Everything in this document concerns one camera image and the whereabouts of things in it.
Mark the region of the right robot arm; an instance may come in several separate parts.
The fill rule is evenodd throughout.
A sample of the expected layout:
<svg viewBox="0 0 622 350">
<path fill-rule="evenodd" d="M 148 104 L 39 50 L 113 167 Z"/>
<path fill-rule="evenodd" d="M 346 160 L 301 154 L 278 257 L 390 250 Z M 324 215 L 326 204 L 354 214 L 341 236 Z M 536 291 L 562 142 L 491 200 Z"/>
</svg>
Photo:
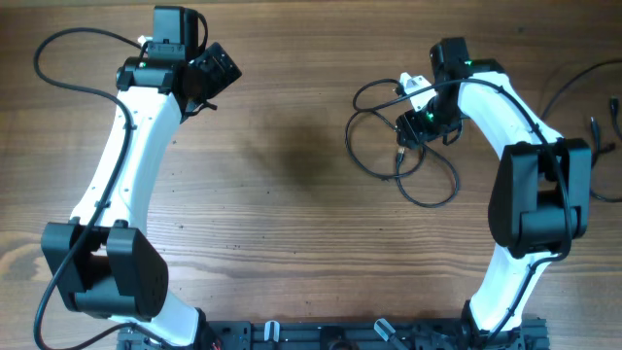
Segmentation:
<svg viewBox="0 0 622 350">
<path fill-rule="evenodd" d="M 587 228 L 591 151 L 547 126 L 518 96 L 493 59 L 470 58 L 464 38 L 430 50 L 434 80 L 402 74 L 398 91 L 412 105 L 397 118 L 397 142 L 415 149 L 460 131 L 468 118 L 500 159 L 488 205 L 495 250 L 466 306 L 475 338 L 519 328 L 539 276 L 563 260 Z"/>
</svg>

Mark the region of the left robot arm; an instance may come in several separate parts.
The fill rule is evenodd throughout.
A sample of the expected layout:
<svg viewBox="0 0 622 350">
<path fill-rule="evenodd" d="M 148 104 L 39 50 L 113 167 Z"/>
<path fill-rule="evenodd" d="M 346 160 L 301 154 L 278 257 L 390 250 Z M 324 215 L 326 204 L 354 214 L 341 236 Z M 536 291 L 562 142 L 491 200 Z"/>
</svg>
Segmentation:
<svg viewBox="0 0 622 350">
<path fill-rule="evenodd" d="M 241 75 L 205 17 L 157 6 L 154 30 L 116 75 L 115 120 L 84 196 L 65 223 L 50 223 L 41 248 L 48 294 L 72 312 L 108 319 L 115 333 L 159 349 L 218 349 L 204 313 L 168 288 L 169 271 L 147 237 L 147 214 L 168 143 L 188 118 Z"/>
</svg>

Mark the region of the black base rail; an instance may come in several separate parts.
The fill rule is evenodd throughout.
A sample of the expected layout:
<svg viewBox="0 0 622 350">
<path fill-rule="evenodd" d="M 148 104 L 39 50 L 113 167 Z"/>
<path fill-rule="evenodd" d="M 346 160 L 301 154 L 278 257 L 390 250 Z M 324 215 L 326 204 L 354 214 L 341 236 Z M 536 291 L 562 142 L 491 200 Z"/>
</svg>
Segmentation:
<svg viewBox="0 0 622 350">
<path fill-rule="evenodd" d="M 372 323 L 281 323 L 210 322 L 209 335 L 217 342 L 212 349 L 474 349 L 462 347 L 467 327 L 459 329 L 458 319 L 428 319 L 412 323 L 391 323 L 395 332 L 381 331 Z M 484 349 L 547 350 L 550 339 L 546 321 L 525 320 L 509 344 L 509 332 L 500 333 Z M 124 329 L 117 349 L 166 349 L 137 331 Z"/>
</svg>

